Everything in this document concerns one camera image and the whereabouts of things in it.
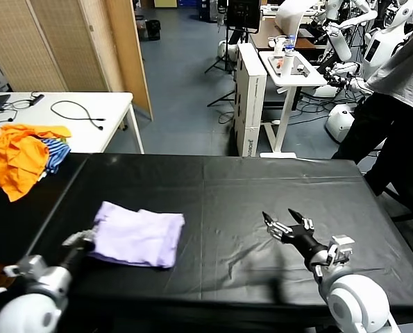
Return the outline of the right gripper silver-black finger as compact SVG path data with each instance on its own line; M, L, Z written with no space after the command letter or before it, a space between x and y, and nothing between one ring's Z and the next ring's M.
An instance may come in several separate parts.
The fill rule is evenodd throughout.
M303 216L301 213L299 213L299 212L297 212L293 209L289 208L288 211L291 214L291 216L293 217L293 219L297 223L301 224L305 228L305 230L314 231L314 223L313 223L312 219Z
M293 230L291 227L280 223L277 219L272 218L266 212L262 213L264 224L267 227L267 232L276 240L286 243L286 239L292 238Z

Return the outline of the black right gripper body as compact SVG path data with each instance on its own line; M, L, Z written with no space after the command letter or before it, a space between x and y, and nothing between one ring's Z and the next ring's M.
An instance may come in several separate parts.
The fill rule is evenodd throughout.
M313 234L313 230L307 230L298 224L287 226L280 238L284 244L291 244L297 249L307 268L317 264L325 265L328 258L328 247L319 243Z

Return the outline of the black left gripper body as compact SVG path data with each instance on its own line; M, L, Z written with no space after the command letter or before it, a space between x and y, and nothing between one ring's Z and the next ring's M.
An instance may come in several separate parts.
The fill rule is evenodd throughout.
M76 271L88 253L94 250L94 243L87 239L79 239L65 246L65 255L60 262L61 267L68 271Z

